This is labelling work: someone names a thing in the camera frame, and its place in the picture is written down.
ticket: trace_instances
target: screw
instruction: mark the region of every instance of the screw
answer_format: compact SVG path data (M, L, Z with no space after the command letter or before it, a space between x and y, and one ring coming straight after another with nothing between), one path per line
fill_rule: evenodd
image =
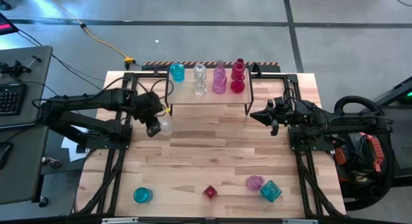
M35 62L41 62L41 59L40 58L38 58L38 56L32 56L33 58L34 58L34 60L33 61L31 61L31 63L27 66L27 68L29 68L30 69L30 67L32 67L33 66L33 64L35 63Z

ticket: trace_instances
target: wooden table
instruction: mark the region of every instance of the wooden table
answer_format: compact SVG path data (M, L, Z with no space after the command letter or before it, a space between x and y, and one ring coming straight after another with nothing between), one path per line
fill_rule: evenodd
M123 71L109 71L105 84L122 77ZM321 105L315 75L297 74L301 96ZM139 79L148 89L157 79ZM120 87L121 81L113 87ZM263 109L268 98L283 94L276 79L253 81L254 104L250 112ZM164 95L165 84L154 89ZM98 110L97 118L115 118L114 112ZM117 201L116 216L219 217L219 218L303 218L302 196L296 160L285 127L270 136L269 127L245 116L244 105L176 106L171 117L173 132L147 137L145 126L133 121L131 147L126 151ZM81 209L102 183L108 151L96 150L84 164L77 193ZM336 209L345 213L335 164L330 155L313 152L320 188ZM273 203L259 192L249 191L250 175L273 180L283 191ZM212 185L218 197L209 201L202 192ZM153 190L150 203L133 199L139 187ZM313 192L308 189L315 211ZM111 187L106 207L111 197Z

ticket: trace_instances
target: keyboard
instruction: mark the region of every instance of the keyboard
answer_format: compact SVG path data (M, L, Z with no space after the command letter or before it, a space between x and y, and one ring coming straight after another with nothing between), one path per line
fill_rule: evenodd
M0 85L0 117L20 115L26 84L3 84Z

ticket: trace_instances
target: gray desk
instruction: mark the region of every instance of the gray desk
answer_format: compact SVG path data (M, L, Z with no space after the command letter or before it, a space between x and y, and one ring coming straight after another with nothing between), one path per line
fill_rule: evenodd
M23 73L19 78L23 81L44 84L52 56L52 47L1 50L0 61L14 65L14 61L18 60L21 64L27 66L32 61L32 55L40 57L42 62L33 66L31 73ZM13 80L10 77L5 77L0 79L0 84L11 81ZM31 105L31 101L41 98L44 87L30 83L27 83L27 86L28 91L21 115L0 117L0 126L12 126L16 123L28 124L35 121L38 110ZM0 142L6 141L9 136L18 130L20 129L0 129ZM7 164L0 170L0 204L28 201L36 197L37 188L39 187L41 158L44 154L47 133L48 128L38 124L12 140L14 148L10 153Z

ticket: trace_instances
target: pink glass bottle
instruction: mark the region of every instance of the pink glass bottle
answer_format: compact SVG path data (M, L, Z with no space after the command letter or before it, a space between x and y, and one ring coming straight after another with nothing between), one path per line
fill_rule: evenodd
M235 77L236 78L233 80L230 88L235 93L241 93L243 90L245 90L245 76L242 74L237 74Z
M234 64L232 68L232 79L234 80L236 78L236 75L238 74L244 74L245 73L245 61L243 59L238 59Z
M218 72L213 78L213 92L221 95L226 92L227 77L223 71Z
M213 75L216 76L219 72L224 72L226 75L225 63L223 61L218 61L216 63L216 68L213 71Z
M247 178L246 186L252 191L258 191L265 183L265 179L262 176L250 176Z

